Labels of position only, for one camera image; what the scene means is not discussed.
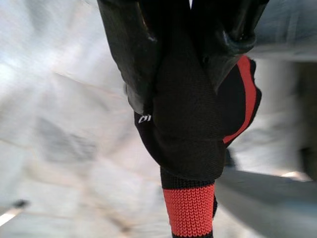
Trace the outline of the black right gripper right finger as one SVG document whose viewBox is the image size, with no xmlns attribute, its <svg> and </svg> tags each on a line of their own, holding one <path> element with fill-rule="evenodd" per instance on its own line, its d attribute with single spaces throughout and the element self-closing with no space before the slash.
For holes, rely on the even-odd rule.
<svg viewBox="0 0 317 238">
<path fill-rule="evenodd" d="M 266 0 L 194 0 L 194 42 L 203 70 L 217 91 L 242 55 L 256 43 Z"/>
</svg>

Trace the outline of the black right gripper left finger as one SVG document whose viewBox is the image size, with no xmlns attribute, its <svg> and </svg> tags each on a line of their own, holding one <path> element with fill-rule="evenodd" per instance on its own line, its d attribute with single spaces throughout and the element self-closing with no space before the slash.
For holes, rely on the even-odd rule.
<svg viewBox="0 0 317 238">
<path fill-rule="evenodd" d="M 128 102 L 135 112 L 150 114 L 161 59 L 162 1 L 100 0 L 98 7 Z"/>
</svg>

